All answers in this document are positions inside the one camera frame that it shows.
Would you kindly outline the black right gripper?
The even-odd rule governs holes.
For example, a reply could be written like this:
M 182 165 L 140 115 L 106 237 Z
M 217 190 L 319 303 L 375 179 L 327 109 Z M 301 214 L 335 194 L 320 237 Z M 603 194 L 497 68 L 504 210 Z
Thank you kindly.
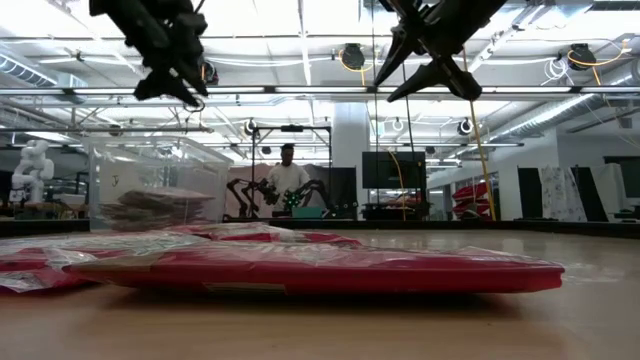
M 480 0 L 378 0 L 387 12 L 394 12 L 398 24 L 391 29 L 392 42 L 386 60 L 374 84 L 381 85 L 412 53 L 451 56 L 480 29 Z M 393 102 L 436 85 L 445 86 L 453 95 L 475 101 L 482 87 L 468 71 L 451 57 L 432 60 L 417 71 L 388 98 Z

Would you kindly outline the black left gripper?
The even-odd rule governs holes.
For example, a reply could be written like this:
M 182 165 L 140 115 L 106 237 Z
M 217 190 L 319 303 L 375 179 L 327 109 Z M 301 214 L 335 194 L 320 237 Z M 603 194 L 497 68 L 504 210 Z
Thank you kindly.
M 206 83 L 200 75 L 202 53 L 203 46 L 195 32 L 169 31 L 152 35 L 143 55 L 143 65 L 167 71 L 174 69 L 183 77 L 152 70 L 138 82 L 134 96 L 137 99 L 150 99 L 170 94 L 190 107 L 198 107 L 198 96 L 208 94 Z

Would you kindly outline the long ceiling light strip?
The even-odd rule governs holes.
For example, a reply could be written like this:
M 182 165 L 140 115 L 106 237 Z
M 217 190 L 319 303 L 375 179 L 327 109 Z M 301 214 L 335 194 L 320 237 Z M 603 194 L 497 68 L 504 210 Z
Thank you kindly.
M 394 87 L 363 86 L 213 86 L 209 94 L 383 94 L 391 95 Z M 564 95 L 564 94 L 609 94 L 640 93 L 640 86 L 488 86 L 482 88 L 482 94 L 509 95 Z M 0 88 L 0 96 L 53 96 L 53 95 L 120 95 L 134 94 L 134 88 Z
M 228 148 L 228 147 L 237 147 L 237 148 L 250 148 L 254 145 L 252 143 L 201 143 L 201 145 L 210 148 Z M 279 147 L 283 145 L 282 143 L 260 143 L 255 145 L 256 147 Z M 476 143 L 419 143 L 414 142 L 413 144 L 410 142 L 379 142 L 377 143 L 379 147 L 411 147 L 412 145 L 415 148 L 418 147 L 434 147 L 434 148 L 471 148 L 477 146 Z M 482 147 L 488 148 L 510 148 L 510 147 L 524 147 L 525 144 L 523 142 L 517 143 L 482 143 Z M 329 144 L 322 142 L 301 142 L 294 143 L 295 147 L 330 147 L 336 146 L 334 143 Z

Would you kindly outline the clear plastic bin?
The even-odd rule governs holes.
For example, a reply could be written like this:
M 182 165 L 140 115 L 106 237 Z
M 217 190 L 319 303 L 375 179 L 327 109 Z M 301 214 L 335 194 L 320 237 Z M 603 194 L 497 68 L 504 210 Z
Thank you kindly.
M 223 219 L 226 184 L 233 161 L 193 140 L 179 136 L 90 138 L 84 147 L 89 155 L 89 216 L 93 231 L 112 231 L 101 219 L 99 171 L 105 162 L 133 162 L 151 169 L 147 188 L 173 187 L 214 195 L 202 208 L 208 221 Z

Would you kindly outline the white pillar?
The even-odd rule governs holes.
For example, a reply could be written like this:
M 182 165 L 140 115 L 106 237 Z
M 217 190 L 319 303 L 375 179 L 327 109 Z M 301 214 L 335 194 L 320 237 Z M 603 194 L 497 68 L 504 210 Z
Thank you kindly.
M 370 150 L 370 117 L 365 102 L 338 102 L 334 105 L 332 122 L 333 167 L 356 169 L 358 217 L 362 220 L 363 205 L 368 200 L 363 188 L 362 153 Z

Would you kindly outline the white paper label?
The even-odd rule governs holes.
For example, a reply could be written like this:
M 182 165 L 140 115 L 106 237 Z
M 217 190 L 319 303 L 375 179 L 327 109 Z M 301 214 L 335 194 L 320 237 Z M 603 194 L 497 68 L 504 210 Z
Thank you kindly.
M 131 190 L 147 186 L 151 169 L 133 162 L 105 162 L 99 171 L 99 202 L 117 203 Z

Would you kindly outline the black television screen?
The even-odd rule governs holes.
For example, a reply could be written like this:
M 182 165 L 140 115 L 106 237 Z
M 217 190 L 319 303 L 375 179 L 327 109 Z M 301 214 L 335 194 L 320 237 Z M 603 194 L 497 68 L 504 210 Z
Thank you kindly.
M 424 189 L 425 154 L 418 152 L 363 152 L 363 187 L 366 189 Z

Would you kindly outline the red stacked objects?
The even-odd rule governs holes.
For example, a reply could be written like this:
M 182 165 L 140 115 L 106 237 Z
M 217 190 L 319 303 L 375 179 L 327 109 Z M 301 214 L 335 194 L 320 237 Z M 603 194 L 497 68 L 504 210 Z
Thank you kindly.
M 490 219 L 490 204 L 484 183 L 461 187 L 452 196 L 453 214 L 459 218 Z

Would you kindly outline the person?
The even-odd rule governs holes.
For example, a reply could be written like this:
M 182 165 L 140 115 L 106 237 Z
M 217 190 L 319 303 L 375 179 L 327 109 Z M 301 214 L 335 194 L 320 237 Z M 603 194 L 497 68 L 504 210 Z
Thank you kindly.
M 311 180 L 307 171 L 294 163 L 293 158 L 294 145 L 284 144 L 281 147 L 281 162 L 267 175 L 269 185 L 275 187 L 278 194 L 284 194 L 286 191 L 295 192 Z

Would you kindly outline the black cabinet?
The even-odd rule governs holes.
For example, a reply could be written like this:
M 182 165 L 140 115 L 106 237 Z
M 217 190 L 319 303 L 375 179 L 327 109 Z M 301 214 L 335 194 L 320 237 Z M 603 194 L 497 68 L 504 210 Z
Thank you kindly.
M 356 169 L 332 167 L 327 186 L 330 216 L 336 219 L 356 220 L 358 217 Z

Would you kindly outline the black standing panel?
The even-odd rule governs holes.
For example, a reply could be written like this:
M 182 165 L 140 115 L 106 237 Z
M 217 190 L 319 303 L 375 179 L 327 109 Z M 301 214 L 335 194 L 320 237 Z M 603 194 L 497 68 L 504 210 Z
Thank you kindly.
M 541 218 L 542 187 L 538 169 L 518 167 L 517 171 L 522 218 Z

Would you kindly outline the white humanoid robot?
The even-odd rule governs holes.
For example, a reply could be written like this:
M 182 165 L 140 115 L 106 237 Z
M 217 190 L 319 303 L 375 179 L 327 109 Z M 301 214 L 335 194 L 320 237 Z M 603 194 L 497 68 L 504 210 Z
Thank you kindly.
M 20 162 L 12 174 L 9 201 L 12 203 L 42 203 L 44 182 L 51 180 L 55 165 L 46 157 L 49 143 L 45 140 L 29 140 L 21 149 Z

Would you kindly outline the wooden distant table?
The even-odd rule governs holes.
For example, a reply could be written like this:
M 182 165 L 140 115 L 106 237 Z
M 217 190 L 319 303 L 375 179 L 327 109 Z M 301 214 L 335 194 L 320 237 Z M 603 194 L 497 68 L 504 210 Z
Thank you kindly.
M 30 220 L 78 220 L 89 217 L 85 204 L 66 204 L 62 201 L 44 203 L 3 203 L 0 205 L 0 221 Z

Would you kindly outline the white patterned cloth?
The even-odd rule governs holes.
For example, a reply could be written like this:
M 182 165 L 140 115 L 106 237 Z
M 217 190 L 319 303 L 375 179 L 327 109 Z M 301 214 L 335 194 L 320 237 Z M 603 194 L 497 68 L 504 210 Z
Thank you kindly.
M 561 222 L 586 222 L 586 212 L 578 185 L 569 168 L 546 166 L 539 169 L 542 214 Z

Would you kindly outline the white standing panel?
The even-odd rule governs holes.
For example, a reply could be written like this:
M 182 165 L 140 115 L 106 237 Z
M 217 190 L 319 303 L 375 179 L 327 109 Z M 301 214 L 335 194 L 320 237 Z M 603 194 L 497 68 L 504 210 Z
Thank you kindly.
M 597 194 L 609 220 L 615 213 L 629 209 L 621 166 L 616 163 L 591 167 Z

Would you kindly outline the black monitor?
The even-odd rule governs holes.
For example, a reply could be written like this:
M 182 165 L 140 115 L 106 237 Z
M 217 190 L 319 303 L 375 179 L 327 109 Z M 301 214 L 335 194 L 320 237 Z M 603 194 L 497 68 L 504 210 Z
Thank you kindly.
M 621 167 L 627 197 L 640 201 L 640 156 L 605 156 L 604 162 Z

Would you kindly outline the black distant rig frame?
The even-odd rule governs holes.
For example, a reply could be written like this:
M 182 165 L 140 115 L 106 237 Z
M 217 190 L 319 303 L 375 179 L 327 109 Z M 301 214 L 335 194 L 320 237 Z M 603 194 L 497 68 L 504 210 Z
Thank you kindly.
M 256 141 L 256 135 L 259 131 L 262 131 L 262 130 L 265 130 L 266 133 L 260 137 L 260 140 L 265 140 L 273 131 L 280 131 L 283 133 L 300 133 L 304 131 L 311 131 L 312 133 L 316 133 L 318 130 L 325 130 L 328 132 L 328 143 L 329 144 L 332 143 L 332 134 L 331 134 L 332 128 L 330 126 L 315 127 L 315 126 L 302 126 L 302 125 L 282 125 L 279 127 L 274 127 L 274 126 L 259 127 L 256 125 L 256 131 L 254 135 L 251 136 L 251 141 L 252 141 L 252 144 L 254 145 L 253 147 L 251 147 L 251 168 L 252 168 L 251 181 L 255 181 L 255 182 L 258 182 L 255 179 L 256 149 L 257 149 L 255 145 L 258 144 L 258 142 Z M 326 159 L 326 162 L 328 164 L 328 169 L 330 172 L 331 168 L 333 167 L 332 146 L 327 148 L 328 148 L 328 158 Z M 276 209 L 272 211 L 272 215 L 274 218 L 292 216 L 292 213 L 288 213 L 283 210 L 283 195 L 284 194 L 279 194 L 279 199 L 275 204 Z

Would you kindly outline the silver ventilation duct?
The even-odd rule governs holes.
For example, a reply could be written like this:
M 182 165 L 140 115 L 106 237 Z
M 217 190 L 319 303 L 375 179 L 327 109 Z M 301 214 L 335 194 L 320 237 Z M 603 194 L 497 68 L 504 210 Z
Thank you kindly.
M 83 104 L 87 96 L 77 88 L 88 83 L 67 72 L 48 69 L 0 44 L 0 96 L 51 96 Z
M 640 58 L 606 73 L 601 81 L 605 86 L 640 87 Z M 492 131 L 487 141 L 493 143 L 508 138 L 524 138 L 545 131 L 605 106 L 608 98 L 606 93 L 585 93 L 545 103 Z

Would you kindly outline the black metal table frame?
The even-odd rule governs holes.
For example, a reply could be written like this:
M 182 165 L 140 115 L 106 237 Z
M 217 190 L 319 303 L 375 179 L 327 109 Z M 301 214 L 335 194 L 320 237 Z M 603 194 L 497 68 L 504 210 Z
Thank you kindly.
M 639 223 L 559 221 L 352 221 L 266 219 L 268 225 L 287 229 L 320 230 L 434 230 L 434 231 L 533 231 L 640 240 Z M 0 221 L 0 238 L 89 232 L 90 222 L 80 220 Z

